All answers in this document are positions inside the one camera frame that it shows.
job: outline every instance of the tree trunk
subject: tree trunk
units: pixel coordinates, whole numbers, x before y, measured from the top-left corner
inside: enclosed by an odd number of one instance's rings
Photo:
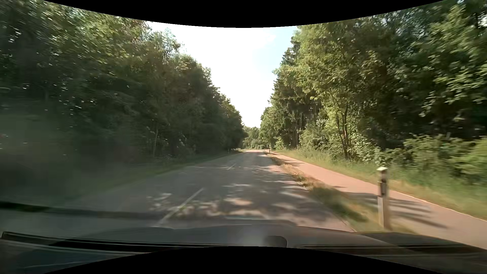
[[[159,127],[155,126],[155,138],[154,138],[154,145],[152,148],[152,157],[155,157],[155,149],[157,147],[157,137],[159,136]]]

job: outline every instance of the foliage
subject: foliage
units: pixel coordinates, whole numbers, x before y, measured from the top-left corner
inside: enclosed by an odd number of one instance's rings
[[[179,47],[143,20],[1,0],[0,157],[69,171],[241,146],[239,112]]]
[[[484,1],[445,0],[298,26],[261,136],[333,160],[482,180],[482,142],[471,149],[487,134],[486,18]]]

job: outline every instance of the green grass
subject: green grass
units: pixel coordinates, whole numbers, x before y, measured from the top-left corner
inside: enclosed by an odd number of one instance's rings
[[[323,182],[303,174],[295,167],[284,163],[282,160],[270,156],[277,165],[291,175],[294,181],[299,182],[306,188],[310,195],[331,209],[333,213],[346,221],[355,231],[358,232],[383,232],[386,231],[378,223],[377,208],[366,203],[350,199],[346,193],[333,187],[328,187]],[[414,233],[411,229],[392,223],[392,230],[403,233]]]
[[[333,161],[323,152],[277,150],[278,153],[328,170],[377,184],[377,166],[371,163]],[[396,166],[390,168],[390,188],[465,214],[487,220],[487,187],[446,173],[420,173]]]

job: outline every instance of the road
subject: road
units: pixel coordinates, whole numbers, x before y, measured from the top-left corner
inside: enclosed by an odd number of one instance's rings
[[[43,213],[2,210],[0,230],[68,237],[126,227],[264,219],[352,231],[262,151],[187,166],[71,201],[63,208]]]

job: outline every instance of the sky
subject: sky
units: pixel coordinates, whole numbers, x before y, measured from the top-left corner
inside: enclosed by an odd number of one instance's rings
[[[211,69],[213,84],[240,112],[242,122],[259,127],[282,55],[291,47],[295,26],[216,28],[150,23],[155,31],[169,28],[182,51]]]

